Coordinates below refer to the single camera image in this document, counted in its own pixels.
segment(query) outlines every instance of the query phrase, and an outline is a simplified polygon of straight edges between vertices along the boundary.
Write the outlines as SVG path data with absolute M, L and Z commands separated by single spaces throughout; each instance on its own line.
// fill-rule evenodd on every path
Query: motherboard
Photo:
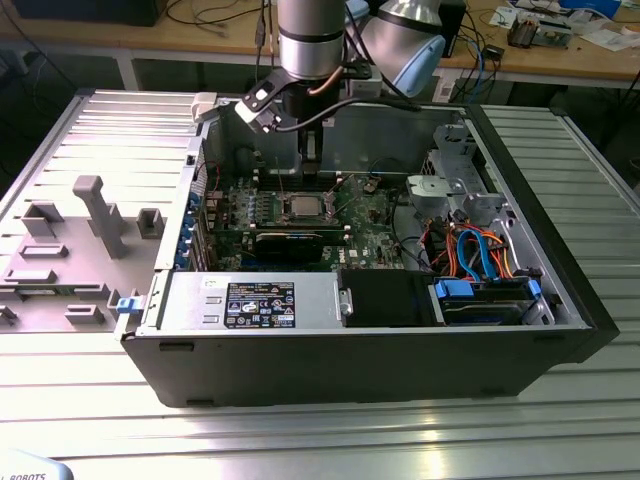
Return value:
M 206 192 L 199 223 L 207 270 L 403 268 L 390 226 L 394 191 L 379 188 L 381 178 L 338 175 L 305 189 L 273 177 Z

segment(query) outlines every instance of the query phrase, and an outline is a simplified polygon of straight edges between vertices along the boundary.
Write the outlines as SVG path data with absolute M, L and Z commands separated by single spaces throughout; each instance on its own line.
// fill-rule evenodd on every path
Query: desk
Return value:
M 224 5 L 225 0 L 210 0 L 211 5 Z M 487 42 L 505 48 L 498 80 L 589 87 L 627 88 L 640 67 L 640 50 L 620 52 L 574 38 L 566 50 L 534 47 L 530 50 L 507 45 L 506 29 L 491 27 L 480 21 L 491 18 L 487 10 L 503 4 L 501 0 L 469 0 L 471 14 Z M 259 5 L 256 0 L 241 0 L 234 7 L 221 10 L 229 16 Z M 41 48 L 48 52 L 106 56 L 114 58 L 127 90 L 139 90 L 140 84 L 133 66 L 134 59 L 174 60 L 204 63 L 255 63 L 253 38 L 257 13 L 228 22 L 227 37 L 182 25 L 163 16 L 155 27 L 89 24 L 53 20 L 22 20 L 12 11 L 13 18 Z M 191 20 L 189 1 L 179 4 L 172 13 Z M 640 21 L 640 13 L 621 9 L 619 21 Z M 0 17 L 0 49 L 30 50 L 32 47 L 15 31 L 6 18 Z M 263 55 L 262 63 L 269 63 Z M 453 83 L 473 68 L 474 59 L 464 42 L 458 42 L 452 58 L 442 59 L 436 76 L 440 77 L 434 101 L 448 101 Z

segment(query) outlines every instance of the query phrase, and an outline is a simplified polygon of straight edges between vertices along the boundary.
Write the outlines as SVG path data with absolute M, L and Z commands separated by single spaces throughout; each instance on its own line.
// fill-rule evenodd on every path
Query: blue clip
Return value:
M 445 297 L 473 297 L 473 287 L 467 280 L 440 280 L 436 283 L 436 295 Z
M 542 289 L 540 288 L 540 284 L 536 280 L 529 280 L 529 290 L 531 290 L 531 294 L 535 298 L 540 298 L 542 295 Z
M 173 264 L 178 268 L 187 268 L 187 259 L 182 255 L 176 255 L 173 259 Z
M 200 195 L 196 192 L 189 192 L 189 208 L 196 208 L 200 206 Z
M 122 297 L 116 304 L 116 312 L 122 313 L 140 313 L 144 310 L 145 297 Z
M 182 240 L 190 240 L 191 237 L 193 237 L 193 232 L 189 230 L 188 227 L 182 227 L 180 235 L 182 236 Z
M 196 219 L 193 217 L 189 217 L 188 215 L 185 215 L 184 218 L 182 219 L 182 225 L 185 227 L 193 227 L 196 224 Z

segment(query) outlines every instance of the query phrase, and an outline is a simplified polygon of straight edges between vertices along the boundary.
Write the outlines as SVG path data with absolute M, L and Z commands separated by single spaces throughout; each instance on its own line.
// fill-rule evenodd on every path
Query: black cable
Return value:
M 271 52 L 271 69 L 273 70 L 276 67 L 275 52 L 273 48 L 273 1 L 267 1 L 269 2 L 269 51 Z
M 466 26 L 466 25 L 460 25 L 460 28 L 467 29 L 467 30 L 469 30 L 469 31 L 471 31 L 471 32 L 473 32 L 473 33 L 475 34 L 475 37 L 476 37 L 476 38 L 475 38 L 475 43 L 476 43 L 476 45 L 478 46 L 478 50 L 479 50 L 480 52 L 483 52 L 483 51 L 484 51 L 484 49 L 485 49 L 485 47 L 487 46 L 487 42 L 486 42 L 486 41 L 485 41 L 485 39 L 484 39 L 484 35 L 482 35 L 482 33 L 480 33 L 480 31 L 479 31 L 479 30 L 478 30 L 478 28 L 476 27 L 476 22 L 475 22 L 475 20 L 473 19 L 473 17 L 471 16 L 471 14 L 469 13 L 469 9 L 465 10 L 464 14 L 465 14 L 465 16 L 469 17 L 469 21 L 471 22 L 471 27 L 468 27 L 468 26 Z M 476 54 L 476 61 L 475 61 L 474 67 L 473 67 L 473 69 L 471 70 L 471 72 L 469 72 L 469 76 L 468 76 L 468 77 L 467 77 L 467 79 L 465 80 L 464 85 L 463 85 L 463 87 L 462 87 L 463 89 L 466 89 L 466 88 L 467 88 L 467 83 L 468 83 L 468 82 L 469 82 L 469 80 L 471 79 L 471 75 L 473 75 L 473 72 L 474 72 L 474 71 L 478 68 L 478 66 L 480 65 L 480 62 L 483 62 L 483 63 L 482 63 L 482 69 L 484 70 L 484 58 L 478 58 L 478 56 L 477 56 L 477 54 Z M 478 78 L 476 79 L 476 83 L 475 83 L 474 88 L 475 88 L 475 87 L 477 87 L 477 86 L 478 86 L 478 84 L 479 84 L 481 81 L 482 81 L 482 79 L 480 78 L 480 76 L 478 76 Z
M 491 75 L 489 75 L 484 81 L 484 85 L 482 86 L 482 89 L 477 93 L 478 96 L 484 95 L 487 92 L 488 92 L 488 97 L 491 96 L 491 93 L 493 92 L 493 89 L 496 85 L 496 80 L 497 80 L 496 75 L 498 71 L 500 71 L 500 68 L 502 67 L 502 60 L 498 60 L 497 63 L 493 59 L 490 59 L 490 60 L 493 63 L 493 72 L 491 72 Z M 463 97 L 462 97 L 463 100 L 466 95 L 471 95 L 473 93 L 472 89 L 465 90 L 457 86 L 456 86 L 456 89 L 458 90 L 457 93 L 463 94 Z
M 222 5 L 221 7 L 208 7 L 205 8 L 204 10 L 200 10 L 198 12 L 198 16 L 200 16 L 202 13 L 206 13 L 206 12 L 212 12 L 214 10 L 226 10 L 227 8 L 231 8 L 233 6 L 235 6 L 240 0 L 233 0 L 231 3 L 227 4 L 227 5 Z
M 622 101 L 620 102 L 620 105 L 622 105 L 622 108 L 624 108 L 624 105 L 627 102 L 629 95 L 631 95 L 631 92 L 633 91 L 634 87 L 636 86 L 636 83 L 638 83 L 638 80 L 640 80 L 640 70 L 638 70 L 638 73 L 636 74 L 636 78 L 633 79 L 633 82 L 631 82 L 631 86 L 627 89 L 627 92 L 624 94 L 624 97 L 622 97 Z
M 9 20 L 9 23 L 13 25 L 13 27 L 18 31 L 18 33 L 22 36 L 22 38 L 24 38 L 27 41 L 27 43 L 29 43 L 40 55 L 42 55 L 47 62 L 49 62 L 49 64 L 69 84 L 69 86 L 73 89 L 74 92 L 78 90 L 77 85 L 73 83 L 73 81 L 69 77 L 67 77 L 67 75 L 65 75 L 65 73 L 62 70 L 60 70 L 60 68 L 55 63 L 51 61 L 51 59 L 47 56 L 47 54 L 44 53 L 42 49 L 33 40 L 31 40 L 31 38 L 29 38 L 29 36 L 26 33 L 24 33 L 22 28 L 20 28 L 20 25 L 18 25 L 16 21 L 13 19 L 13 17 L 9 15 L 9 11 L 4 6 L 4 0 L 0 0 L 0 7 L 2 7 L 2 12 L 4 13 L 5 17 L 7 17 L 7 20 Z
M 349 21 L 351 22 L 351 25 L 353 26 L 353 33 L 354 33 L 356 39 L 358 40 L 358 43 L 360 43 L 360 46 L 362 48 L 362 53 L 364 53 L 364 56 L 366 57 L 367 61 L 371 65 L 375 65 L 376 63 L 373 61 L 373 58 L 371 58 L 371 54 L 369 53 L 369 50 L 367 49 L 367 45 L 364 43 L 364 40 L 362 39 L 362 35 L 360 35 L 360 31 L 358 30 L 358 26 L 356 25 L 356 20 L 353 17 L 353 14 L 351 13 L 351 10 L 349 10 L 349 6 L 345 7 L 345 11 L 347 12 L 347 16 L 349 17 Z M 382 81 L 385 83 L 385 85 L 387 85 L 393 91 L 393 93 L 398 95 L 402 100 L 407 102 L 414 109 L 417 107 L 417 105 L 409 97 L 407 97 L 404 94 L 404 92 L 400 91 L 400 89 L 398 87 L 396 87 L 393 84 L 393 82 L 391 82 L 387 77 L 385 77 L 382 72 L 380 72 L 380 76 L 382 77 Z
M 638 107 L 638 105 L 640 105 L 640 100 L 639 100 L 640 94 L 637 94 L 636 98 L 632 100 L 628 106 L 626 105 L 626 102 L 629 99 L 629 96 L 633 92 L 633 89 L 635 88 L 639 80 L 640 80 L 640 70 L 638 70 L 638 73 L 633 79 L 633 82 L 631 82 L 631 85 L 629 86 L 624 96 L 622 97 L 622 100 L 620 101 L 620 106 L 618 107 L 617 112 L 614 116 L 614 120 L 612 122 L 608 122 L 605 125 L 605 128 L 603 129 L 602 134 L 600 135 L 600 142 L 598 143 L 598 149 L 601 152 L 604 153 L 607 147 L 609 146 L 609 144 L 614 140 L 620 126 L 624 122 L 626 115 L 634 112 L 635 109 Z
M 260 0 L 260 15 L 258 15 L 258 24 L 256 25 L 256 36 L 255 36 L 255 45 L 257 48 L 256 71 L 255 71 L 256 84 L 258 83 L 258 70 L 260 68 L 260 56 L 262 55 L 262 47 L 264 47 L 264 42 L 267 38 L 266 24 L 264 20 L 264 2 L 265 0 Z
M 398 160 L 395 157 L 380 157 L 376 160 L 373 161 L 373 163 L 369 166 L 369 170 L 367 173 L 372 174 L 373 172 L 373 167 L 375 167 L 378 163 L 380 162 L 384 162 L 384 161 L 390 161 L 390 162 L 394 162 L 396 165 L 399 165 L 402 170 L 404 170 L 406 168 L 406 165 L 404 163 L 402 163 L 400 160 Z
M 398 238 L 398 232 L 396 232 L 395 220 L 396 220 L 396 209 L 398 208 L 398 202 L 400 201 L 401 194 L 402 194 L 402 189 L 398 189 L 398 194 L 396 195 L 396 199 L 394 200 L 393 206 L 391 207 L 391 235 L 393 236 L 395 243 L 398 244 L 400 249 L 418 264 L 418 268 L 435 275 L 435 272 L 431 270 L 431 268 L 429 268 L 429 265 L 427 265 L 427 262 L 425 262 L 421 258 L 414 255 L 411 250 L 409 250 L 407 247 L 404 246 L 402 242 L 408 240 L 409 237 L 405 238 L 402 241 L 400 241 L 400 239 Z
M 342 107 L 346 107 L 347 105 L 351 105 L 353 103 L 364 103 L 367 105 L 386 105 L 387 107 L 398 108 L 400 110 L 406 110 L 409 112 L 416 111 L 416 107 L 414 107 L 413 105 L 407 105 L 404 102 L 399 102 L 398 100 L 392 100 L 390 98 L 347 98 L 331 105 L 330 107 L 326 108 L 317 115 L 314 115 L 313 117 L 305 120 L 304 122 L 300 122 L 297 125 L 292 125 L 290 127 L 281 127 L 278 125 L 273 129 L 273 131 L 280 133 L 297 132 L 298 130 L 301 130 L 308 127 L 309 125 L 313 125 L 314 123 L 323 120 L 329 115 L 340 110 Z
M 473 21 L 473 18 L 471 17 L 471 15 L 469 15 L 468 11 L 466 11 L 465 14 L 471 19 L 473 28 L 467 27 L 466 25 L 460 25 L 460 28 L 465 28 L 465 29 L 467 29 L 467 30 L 469 30 L 469 31 L 471 31 L 471 32 L 473 32 L 475 34 L 475 37 L 476 37 L 475 44 L 478 46 L 478 50 L 480 52 L 482 52 L 482 51 L 484 51 L 484 49 L 486 47 L 486 41 L 484 39 L 484 36 L 478 31 L 477 28 L 475 28 L 475 22 Z M 466 34 L 461 34 L 461 35 L 459 35 L 459 37 L 462 38 L 463 40 L 469 39 L 469 40 L 474 41 L 473 39 L 468 37 Z M 452 101 L 455 101 L 458 98 L 458 95 L 461 92 L 465 92 L 465 93 L 467 92 L 467 84 L 471 80 L 471 76 L 473 75 L 473 72 L 475 72 L 478 69 L 481 61 L 484 62 L 484 59 L 481 60 L 476 52 L 471 52 L 471 56 L 473 58 L 475 58 L 475 63 L 473 65 L 473 68 L 469 72 L 469 75 L 467 75 L 467 78 L 464 81 L 464 83 L 462 84 L 462 87 L 459 87 L 458 85 L 454 85 L 454 88 L 457 90 L 457 92 L 453 95 L 453 97 L 451 99 Z M 474 85 L 474 88 L 478 85 L 478 83 L 480 81 L 481 81 L 480 76 L 478 76 L 478 78 L 476 79 L 476 83 Z
M 176 5 L 178 5 L 179 3 L 182 3 L 183 1 L 184 0 L 174 0 L 173 3 L 167 5 L 167 10 L 166 10 L 167 18 L 173 20 L 174 22 L 181 23 L 182 25 L 214 25 L 216 23 L 223 23 L 223 22 L 226 22 L 228 20 L 233 20 L 234 18 L 238 18 L 238 17 L 241 17 L 243 15 L 247 15 L 249 13 L 254 13 L 254 12 L 259 12 L 260 11 L 260 7 L 258 7 L 258 8 L 252 8 L 250 10 L 245 10 L 244 12 L 236 13 L 234 15 L 230 15 L 230 16 L 225 17 L 225 18 L 218 18 L 216 20 L 210 20 L 210 21 L 207 21 L 207 22 L 191 22 L 191 21 L 186 21 L 186 20 L 182 20 L 180 18 L 174 17 L 171 14 L 171 9 L 174 8 Z
M 0 170 L 9 178 L 14 179 L 18 175 L 17 173 L 11 173 L 7 170 L 7 167 L 4 166 L 4 163 L 0 162 Z

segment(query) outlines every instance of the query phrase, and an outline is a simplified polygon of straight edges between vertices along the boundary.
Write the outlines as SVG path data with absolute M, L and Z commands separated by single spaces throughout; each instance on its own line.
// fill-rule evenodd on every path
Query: power supply label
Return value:
M 293 282 L 230 283 L 224 325 L 227 328 L 294 328 Z

